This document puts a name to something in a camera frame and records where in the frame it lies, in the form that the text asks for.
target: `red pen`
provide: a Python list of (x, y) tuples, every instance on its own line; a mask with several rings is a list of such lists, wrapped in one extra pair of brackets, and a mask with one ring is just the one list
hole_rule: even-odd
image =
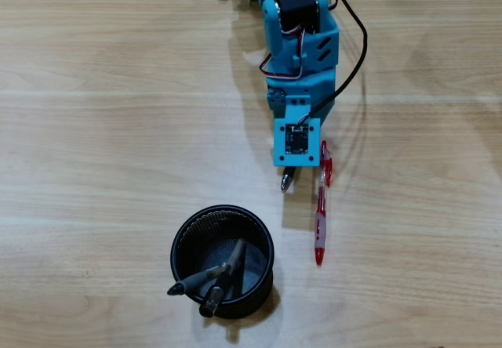
[(321, 145), (321, 177), (319, 180), (319, 195), (317, 199), (317, 212), (315, 213), (315, 262), (321, 266), (324, 258), (326, 243), (326, 194), (331, 186), (333, 160), (326, 147), (326, 141)]

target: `pen clip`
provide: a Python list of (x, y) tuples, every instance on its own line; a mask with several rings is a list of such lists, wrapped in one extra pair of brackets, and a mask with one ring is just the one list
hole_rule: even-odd
[(321, 144), (321, 166), (324, 172), (326, 185), (331, 187), (331, 176), (333, 174), (333, 159), (331, 153), (328, 151), (326, 141), (323, 140)]

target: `pen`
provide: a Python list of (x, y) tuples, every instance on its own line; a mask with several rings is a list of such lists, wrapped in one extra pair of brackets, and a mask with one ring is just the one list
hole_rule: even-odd
[(227, 261), (227, 264), (225, 265), (224, 271), (218, 275), (216, 282), (211, 286), (211, 288), (209, 288), (201, 306), (198, 308), (198, 312), (203, 317), (211, 318), (221, 301), (223, 301), (223, 298), (232, 286), (231, 276), (239, 265), (238, 260), (245, 247), (246, 241), (239, 239)]
[(190, 275), (189, 277), (186, 277), (183, 280), (177, 281), (176, 284), (173, 285), (169, 289), (169, 291), (167, 291), (167, 294), (184, 295), (185, 293), (191, 291), (192, 289), (198, 288), (201, 285), (217, 277), (219, 274), (223, 272), (225, 266), (226, 263), (223, 263), (220, 264), (219, 266), (209, 268), (208, 270), (201, 271), (199, 273)]
[(333, 160), (326, 146), (326, 141), (321, 145), (321, 176), (319, 180), (319, 194), (317, 199), (317, 212), (315, 213), (315, 262), (322, 265), (326, 243), (326, 194), (331, 186)]

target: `wooden table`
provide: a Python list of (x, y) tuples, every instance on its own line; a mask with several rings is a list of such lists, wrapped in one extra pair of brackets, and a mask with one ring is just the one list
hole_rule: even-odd
[[(502, 0), (349, 0), (363, 72), (315, 174), (282, 195), (241, 0), (0, 0), (1, 348), (502, 346)], [(361, 49), (342, 7), (342, 82)], [(268, 226), (275, 287), (241, 321), (166, 296), (192, 213)]]

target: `blue robotic arm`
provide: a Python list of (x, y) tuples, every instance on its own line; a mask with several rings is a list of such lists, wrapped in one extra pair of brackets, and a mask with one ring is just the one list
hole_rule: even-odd
[(258, 2), (271, 53), (261, 69), (275, 121), (274, 164), (286, 168), (285, 189), (296, 167), (320, 164), (321, 126), (334, 105), (329, 97), (335, 93), (340, 32), (329, 0)]

